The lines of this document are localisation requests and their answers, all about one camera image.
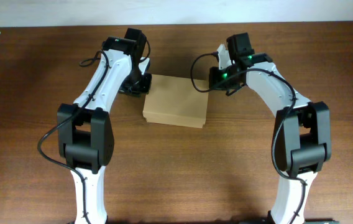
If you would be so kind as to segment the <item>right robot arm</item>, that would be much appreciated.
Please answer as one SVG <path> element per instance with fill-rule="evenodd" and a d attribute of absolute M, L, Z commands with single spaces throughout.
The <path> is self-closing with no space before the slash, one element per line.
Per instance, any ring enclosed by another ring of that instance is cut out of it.
<path fill-rule="evenodd" d="M 210 89 L 230 96 L 247 86 L 275 117 L 271 160 L 280 178 L 266 222 L 304 223 L 310 187 L 331 158 L 329 107 L 295 90 L 269 55 L 255 53 L 247 33 L 228 37 L 214 56 L 218 65 L 210 69 Z"/>

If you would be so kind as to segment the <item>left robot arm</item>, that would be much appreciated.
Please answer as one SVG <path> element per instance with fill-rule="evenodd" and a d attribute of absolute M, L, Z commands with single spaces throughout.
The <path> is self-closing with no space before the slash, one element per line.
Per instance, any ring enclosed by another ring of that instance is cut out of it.
<path fill-rule="evenodd" d="M 76 192 L 75 223 L 106 223 L 104 172 L 114 150 L 110 110 L 117 94 L 140 97 L 150 90 L 150 50 L 145 34 L 128 28 L 123 38 L 108 37 L 93 58 L 99 65 L 82 94 L 57 111 L 59 154 L 71 170 Z"/>

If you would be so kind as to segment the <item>brown cardboard box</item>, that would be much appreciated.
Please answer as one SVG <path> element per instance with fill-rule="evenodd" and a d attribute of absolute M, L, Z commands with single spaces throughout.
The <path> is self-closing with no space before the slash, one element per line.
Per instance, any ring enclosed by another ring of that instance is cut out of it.
<path fill-rule="evenodd" d="M 153 74 L 142 113 L 148 123 L 202 128 L 207 107 L 208 94 L 198 92 L 189 78 Z"/>

